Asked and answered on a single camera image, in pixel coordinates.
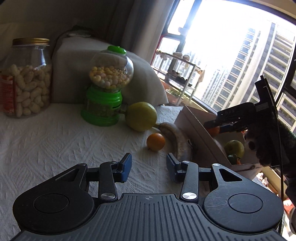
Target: green gumball machine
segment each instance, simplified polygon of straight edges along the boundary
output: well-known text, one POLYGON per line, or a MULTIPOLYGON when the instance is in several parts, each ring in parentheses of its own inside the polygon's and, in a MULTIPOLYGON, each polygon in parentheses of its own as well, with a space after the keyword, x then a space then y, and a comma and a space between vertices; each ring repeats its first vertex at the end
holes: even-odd
POLYGON ((92 85, 86 92, 82 118, 96 126, 112 126, 119 120, 121 89, 133 78, 133 62, 126 50, 109 46, 91 60, 92 85))

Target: orange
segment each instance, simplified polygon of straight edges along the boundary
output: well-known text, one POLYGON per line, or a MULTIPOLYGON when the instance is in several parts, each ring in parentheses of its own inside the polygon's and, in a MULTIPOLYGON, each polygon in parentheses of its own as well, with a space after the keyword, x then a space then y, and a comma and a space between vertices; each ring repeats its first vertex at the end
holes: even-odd
POLYGON ((219 134, 220 126, 216 126, 216 127, 206 129, 206 130, 210 134, 210 136, 214 138, 215 136, 217 136, 219 134))
POLYGON ((162 134, 154 133, 148 136, 146 144, 152 151, 159 151, 165 146, 165 138, 162 134))

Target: sky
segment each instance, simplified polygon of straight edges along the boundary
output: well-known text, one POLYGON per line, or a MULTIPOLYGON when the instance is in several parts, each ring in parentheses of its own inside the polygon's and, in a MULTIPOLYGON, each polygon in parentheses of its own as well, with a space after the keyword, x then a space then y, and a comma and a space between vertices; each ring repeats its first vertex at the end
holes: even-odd
MULTIPOLYGON (((181 0, 168 27, 168 32, 180 34, 194 0, 181 0)), ((186 37, 183 54, 196 53, 205 68, 204 82, 198 87, 196 96, 201 98, 213 72, 221 66, 231 69, 241 48, 248 28, 269 31, 265 27, 268 21, 282 27, 283 34, 294 37, 296 26, 271 13, 251 6, 222 0, 203 0, 186 37)), ((162 51, 167 52, 178 46, 172 39, 163 41, 162 51)))

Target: white tablecloth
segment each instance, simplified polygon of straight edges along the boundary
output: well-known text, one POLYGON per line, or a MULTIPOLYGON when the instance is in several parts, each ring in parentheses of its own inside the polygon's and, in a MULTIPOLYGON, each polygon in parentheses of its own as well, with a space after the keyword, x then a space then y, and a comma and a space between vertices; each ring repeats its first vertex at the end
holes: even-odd
MULTIPOLYGON (((181 107, 157 108, 158 123, 174 122, 181 107)), ((105 161, 119 161, 125 153, 133 165, 124 184, 117 184, 119 196, 128 193, 177 193, 181 186, 170 181, 165 157, 171 145, 158 153, 146 147, 147 137, 130 129, 122 115, 112 127, 98 127, 80 116, 81 105, 52 104, 39 115, 15 119, 0 113, 0 240, 13 238, 19 228, 12 213, 14 200, 26 190, 76 165, 98 167, 105 161)), ((89 193, 97 196, 97 185, 89 193)))

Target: ripe banana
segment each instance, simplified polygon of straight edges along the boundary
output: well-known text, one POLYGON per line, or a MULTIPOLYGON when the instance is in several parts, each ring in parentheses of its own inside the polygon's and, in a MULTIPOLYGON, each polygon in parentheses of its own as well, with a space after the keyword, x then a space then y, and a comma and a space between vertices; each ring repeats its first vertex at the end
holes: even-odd
POLYGON ((192 159, 190 140, 175 124, 164 122, 155 124, 154 127, 171 141, 175 150, 173 154, 178 161, 190 161, 192 159))

